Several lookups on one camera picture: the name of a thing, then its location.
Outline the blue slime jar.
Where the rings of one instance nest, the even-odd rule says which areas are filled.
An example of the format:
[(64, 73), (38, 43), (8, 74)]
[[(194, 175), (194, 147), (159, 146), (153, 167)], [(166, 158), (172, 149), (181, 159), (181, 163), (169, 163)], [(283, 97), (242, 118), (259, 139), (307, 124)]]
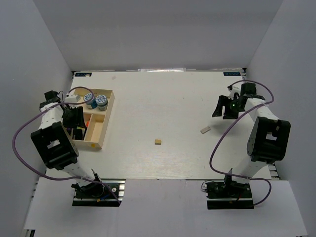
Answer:
[(95, 96), (93, 93), (87, 93), (84, 95), (83, 100), (88, 109), (95, 109), (97, 107), (97, 103), (95, 100)]
[(96, 98), (95, 98), (96, 104), (98, 106), (98, 109), (101, 111), (105, 111), (107, 109), (108, 106), (108, 99), (106, 97), (106, 95), (104, 94), (99, 94)]

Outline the grey white eraser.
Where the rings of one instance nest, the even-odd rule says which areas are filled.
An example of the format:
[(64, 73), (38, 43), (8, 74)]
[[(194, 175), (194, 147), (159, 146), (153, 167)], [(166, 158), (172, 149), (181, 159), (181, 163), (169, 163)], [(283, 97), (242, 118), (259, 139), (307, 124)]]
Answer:
[(201, 134), (205, 134), (205, 133), (207, 133), (210, 130), (211, 130), (211, 128), (209, 126), (207, 126), (207, 127), (203, 128), (203, 129), (201, 129), (200, 132), (201, 132)]

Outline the yellow cap highlighter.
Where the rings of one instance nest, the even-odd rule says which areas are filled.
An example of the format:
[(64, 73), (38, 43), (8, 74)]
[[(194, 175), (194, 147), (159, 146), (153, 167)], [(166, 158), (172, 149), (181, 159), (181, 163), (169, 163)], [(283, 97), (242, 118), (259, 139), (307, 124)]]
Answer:
[(81, 128), (76, 128), (73, 130), (73, 139), (74, 140), (83, 140), (83, 133)]

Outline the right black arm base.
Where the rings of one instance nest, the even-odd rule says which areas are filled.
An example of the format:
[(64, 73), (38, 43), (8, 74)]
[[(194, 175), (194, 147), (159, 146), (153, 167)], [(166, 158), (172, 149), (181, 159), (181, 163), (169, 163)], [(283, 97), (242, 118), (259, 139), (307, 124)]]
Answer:
[(206, 193), (208, 210), (254, 209), (249, 184), (245, 188), (226, 186), (224, 182), (204, 181), (201, 190)]

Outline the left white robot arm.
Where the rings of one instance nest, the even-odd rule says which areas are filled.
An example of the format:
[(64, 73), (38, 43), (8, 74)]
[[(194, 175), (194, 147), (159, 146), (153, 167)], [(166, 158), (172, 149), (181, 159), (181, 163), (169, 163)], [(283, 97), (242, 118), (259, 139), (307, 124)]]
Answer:
[(45, 101), (40, 103), (40, 127), (31, 134), (43, 163), (48, 169), (55, 169), (75, 177), (76, 188), (84, 188), (93, 197), (99, 197), (104, 192), (104, 184), (99, 182), (98, 175), (81, 164), (79, 151), (73, 141), (83, 138), (86, 125), (83, 116), (83, 107), (76, 106), (77, 98), (71, 99), (71, 105), (62, 103), (59, 93), (49, 91), (45, 94)]

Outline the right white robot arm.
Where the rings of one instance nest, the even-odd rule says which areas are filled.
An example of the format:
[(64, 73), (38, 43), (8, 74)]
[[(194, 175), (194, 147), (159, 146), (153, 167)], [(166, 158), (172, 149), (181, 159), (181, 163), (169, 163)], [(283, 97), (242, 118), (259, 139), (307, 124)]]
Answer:
[(225, 172), (223, 192), (234, 197), (241, 185), (249, 183), (263, 167), (284, 159), (291, 130), (290, 122), (279, 119), (269, 109), (274, 96), (267, 101), (257, 94), (257, 82), (247, 80), (240, 87), (234, 82), (228, 86), (229, 95), (219, 96), (212, 117), (232, 119), (230, 131), (244, 116), (250, 115), (254, 122), (246, 145), (247, 156), (230, 171)]

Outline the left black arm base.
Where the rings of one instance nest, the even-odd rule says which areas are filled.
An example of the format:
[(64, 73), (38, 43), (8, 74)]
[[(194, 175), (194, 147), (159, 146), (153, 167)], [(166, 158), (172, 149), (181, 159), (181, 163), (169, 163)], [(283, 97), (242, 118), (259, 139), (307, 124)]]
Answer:
[(118, 200), (122, 202), (125, 190), (125, 180), (105, 180), (108, 188), (104, 188), (103, 193), (99, 197), (92, 197), (82, 192), (75, 191), (72, 206), (75, 207), (119, 207), (120, 203), (113, 196), (112, 192), (116, 195)]

